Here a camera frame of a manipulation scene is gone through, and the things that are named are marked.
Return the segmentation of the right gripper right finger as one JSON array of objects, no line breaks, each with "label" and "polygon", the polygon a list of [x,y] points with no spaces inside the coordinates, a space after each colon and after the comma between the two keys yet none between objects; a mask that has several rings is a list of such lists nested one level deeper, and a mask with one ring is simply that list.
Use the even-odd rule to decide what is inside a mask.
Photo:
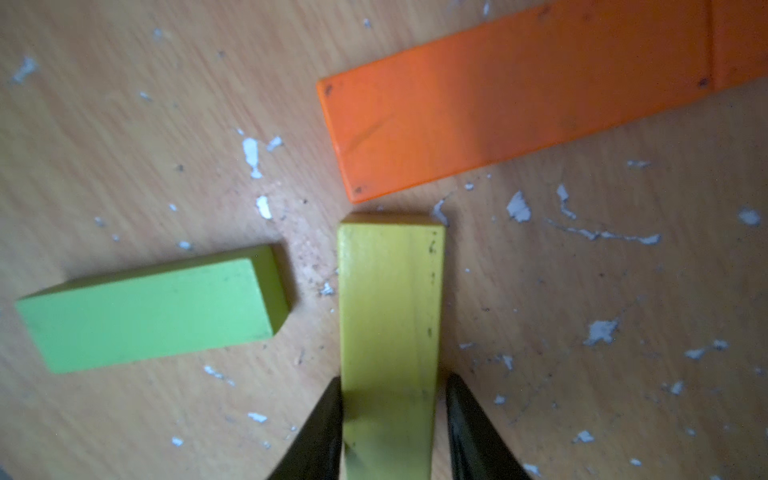
[{"label": "right gripper right finger", "polygon": [[530,479],[456,373],[447,378],[446,406],[453,479]]}]

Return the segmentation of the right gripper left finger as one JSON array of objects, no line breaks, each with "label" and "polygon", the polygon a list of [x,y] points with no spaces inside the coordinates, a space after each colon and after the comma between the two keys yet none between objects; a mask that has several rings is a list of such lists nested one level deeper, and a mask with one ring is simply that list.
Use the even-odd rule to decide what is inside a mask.
[{"label": "right gripper left finger", "polygon": [[343,446],[341,378],[334,377],[268,479],[339,478]]}]

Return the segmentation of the long light green block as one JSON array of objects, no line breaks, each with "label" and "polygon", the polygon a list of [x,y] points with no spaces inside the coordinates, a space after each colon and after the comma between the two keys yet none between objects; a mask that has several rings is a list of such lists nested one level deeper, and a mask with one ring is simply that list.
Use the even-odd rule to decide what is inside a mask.
[{"label": "long light green block", "polygon": [[272,338],[290,305],[261,245],[72,280],[16,310],[55,374]]}]

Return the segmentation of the yellow block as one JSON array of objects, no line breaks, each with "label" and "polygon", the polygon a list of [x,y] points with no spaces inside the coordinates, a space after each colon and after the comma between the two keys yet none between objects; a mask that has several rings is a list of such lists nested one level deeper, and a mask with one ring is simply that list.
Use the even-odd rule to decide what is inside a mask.
[{"label": "yellow block", "polygon": [[337,231],[341,388],[350,479],[431,476],[446,228],[352,214]]}]

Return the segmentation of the orange block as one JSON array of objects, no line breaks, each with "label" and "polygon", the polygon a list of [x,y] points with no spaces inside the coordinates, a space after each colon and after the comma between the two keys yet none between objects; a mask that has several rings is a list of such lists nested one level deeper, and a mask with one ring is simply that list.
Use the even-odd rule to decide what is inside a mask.
[{"label": "orange block", "polygon": [[767,0],[714,0],[713,85],[716,90],[767,76]]},{"label": "orange block", "polygon": [[705,95],[706,1],[559,1],[321,80],[350,201],[508,160]]}]

